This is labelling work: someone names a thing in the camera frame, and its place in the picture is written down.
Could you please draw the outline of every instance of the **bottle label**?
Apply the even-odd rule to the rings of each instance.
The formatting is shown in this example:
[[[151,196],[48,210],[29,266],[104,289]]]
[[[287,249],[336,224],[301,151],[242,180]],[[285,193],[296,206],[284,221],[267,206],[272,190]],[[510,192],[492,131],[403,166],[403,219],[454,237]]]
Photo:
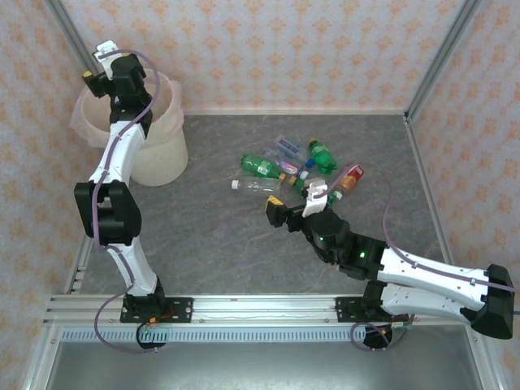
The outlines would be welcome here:
[[[349,170],[349,173],[347,173],[347,175],[352,176],[354,179],[356,179],[356,181],[359,181],[362,178],[364,173],[365,173],[365,171],[363,171],[363,168],[361,168],[358,164],[358,165],[353,166]]]
[[[328,151],[328,149],[325,147],[325,145],[317,145],[314,148],[312,148],[312,150],[310,152],[312,154],[312,157],[314,157],[316,154],[318,154],[319,152],[321,152],[323,150]]]
[[[291,150],[293,153],[297,154],[298,153],[298,148],[291,145],[289,142],[287,142],[284,138],[282,138],[281,140],[279,140],[279,143],[282,144],[283,146],[285,146],[287,149]]]
[[[258,166],[257,172],[260,175],[267,175],[267,172],[269,171],[269,162],[268,161],[262,161],[262,163]]]
[[[279,165],[282,167],[284,171],[286,171],[289,175],[296,175],[298,173],[298,168],[289,164],[285,161],[280,161]]]

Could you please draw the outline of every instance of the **trash bin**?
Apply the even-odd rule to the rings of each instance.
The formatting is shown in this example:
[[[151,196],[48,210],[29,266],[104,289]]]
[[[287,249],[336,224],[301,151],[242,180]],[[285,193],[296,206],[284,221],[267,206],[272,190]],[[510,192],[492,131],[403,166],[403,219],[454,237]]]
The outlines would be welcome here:
[[[154,94],[154,73],[145,69],[145,87]],[[159,73],[161,80],[157,101],[152,107],[154,118],[145,143],[139,149],[131,177],[137,183],[158,186],[172,182],[186,168],[188,151],[182,125],[184,115],[180,109],[181,87]],[[90,146],[105,148],[110,130],[110,98],[101,99],[85,87],[76,102],[70,122],[71,128]]]

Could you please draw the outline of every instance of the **clear plastic bottle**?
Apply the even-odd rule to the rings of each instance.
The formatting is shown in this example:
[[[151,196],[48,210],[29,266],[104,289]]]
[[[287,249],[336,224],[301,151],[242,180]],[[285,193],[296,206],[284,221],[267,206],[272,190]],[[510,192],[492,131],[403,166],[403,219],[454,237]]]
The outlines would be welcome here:
[[[231,182],[231,188],[258,196],[269,196],[280,192],[281,181],[261,177],[243,177]]]
[[[291,158],[296,165],[312,168],[314,160],[310,157],[309,150],[298,144],[295,140],[279,135],[275,139],[276,149],[285,156]]]
[[[286,173],[288,173],[289,175],[295,175],[299,179],[305,179],[309,175],[309,172],[303,169],[305,166],[297,167],[297,165],[293,165],[298,164],[298,161],[293,161],[292,158],[286,156],[279,150],[265,148],[262,151],[262,158],[271,160],[278,167],[282,168],[282,170],[284,170]]]

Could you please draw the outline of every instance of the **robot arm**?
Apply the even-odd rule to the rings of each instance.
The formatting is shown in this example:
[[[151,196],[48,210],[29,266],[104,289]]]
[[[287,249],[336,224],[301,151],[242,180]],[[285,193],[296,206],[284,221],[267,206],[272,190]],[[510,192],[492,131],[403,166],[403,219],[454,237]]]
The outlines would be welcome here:
[[[504,267],[460,268],[401,251],[406,262],[386,242],[351,232],[349,223],[321,206],[323,202],[312,205],[326,199],[319,196],[327,189],[324,180],[308,180],[306,186],[305,205],[289,209],[270,197],[266,214],[276,228],[286,223],[289,232],[303,232],[322,261],[339,265],[349,277],[369,280],[363,298],[341,299],[337,308],[344,319],[386,322],[399,314],[435,315],[469,323],[486,336],[513,336],[514,294],[475,283],[513,287]],[[465,276],[470,282],[449,275]]]
[[[110,136],[96,171],[89,182],[76,185],[74,195],[85,232],[93,237],[92,198],[94,189],[99,187],[96,202],[99,244],[106,246],[127,286],[123,299],[123,312],[127,315],[122,315],[121,320],[143,323],[168,311],[163,288],[141,247],[141,212],[128,189],[137,151],[148,135],[152,111],[129,125],[150,104],[151,96],[145,90],[145,72],[137,57],[109,54],[117,49],[112,41],[99,45],[94,57],[105,71],[96,76],[86,72],[83,76],[94,96],[110,97]],[[121,257],[126,260],[133,280]]]

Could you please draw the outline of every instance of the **marble-patterned surface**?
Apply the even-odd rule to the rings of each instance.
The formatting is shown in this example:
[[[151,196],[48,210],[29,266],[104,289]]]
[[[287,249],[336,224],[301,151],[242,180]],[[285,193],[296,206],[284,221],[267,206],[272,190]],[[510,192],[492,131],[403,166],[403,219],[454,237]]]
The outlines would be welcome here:
[[[394,241],[414,254],[442,259],[400,116],[188,116],[184,134],[189,162],[181,177],[158,188],[131,183],[143,216],[142,246],[166,293],[363,292],[365,282],[322,263],[300,232],[274,229],[265,216],[265,198],[231,189],[231,180],[245,175],[239,168],[242,154],[260,153],[280,133],[302,144],[310,137],[321,140],[341,166],[370,161],[385,167],[395,190],[389,215]],[[300,201],[285,183],[280,198],[290,206]],[[384,179],[368,167],[334,209],[354,232],[383,239],[387,198]],[[92,253],[81,292],[123,290],[111,257]]]

